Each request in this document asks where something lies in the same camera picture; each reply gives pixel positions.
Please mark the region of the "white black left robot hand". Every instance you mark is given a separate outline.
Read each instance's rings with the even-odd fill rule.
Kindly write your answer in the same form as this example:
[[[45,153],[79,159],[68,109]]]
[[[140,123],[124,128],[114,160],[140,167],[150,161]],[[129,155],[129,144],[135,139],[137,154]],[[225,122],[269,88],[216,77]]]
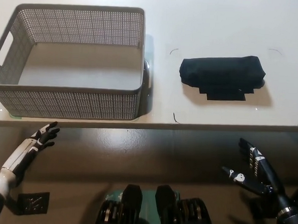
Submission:
[[[9,156],[2,168],[15,175],[16,187],[22,182],[26,170],[35,157],[47,147],[54,145],[52,139],[57,137],[59,131],[57,122],[51,122],[25,139]]]

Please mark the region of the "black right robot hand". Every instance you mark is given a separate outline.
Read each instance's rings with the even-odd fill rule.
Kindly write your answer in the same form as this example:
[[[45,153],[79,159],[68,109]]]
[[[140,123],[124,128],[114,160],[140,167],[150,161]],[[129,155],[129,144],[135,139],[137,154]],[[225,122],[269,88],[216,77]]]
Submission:
[[[287,196],[282,181],[264,155],[244,138],[240,138],[239,148],[253,177],[225,166],[222,166],[222,171],[233,183],[259,196],[250,201],[255,216],[273,218],[295,215],[298,206]]]

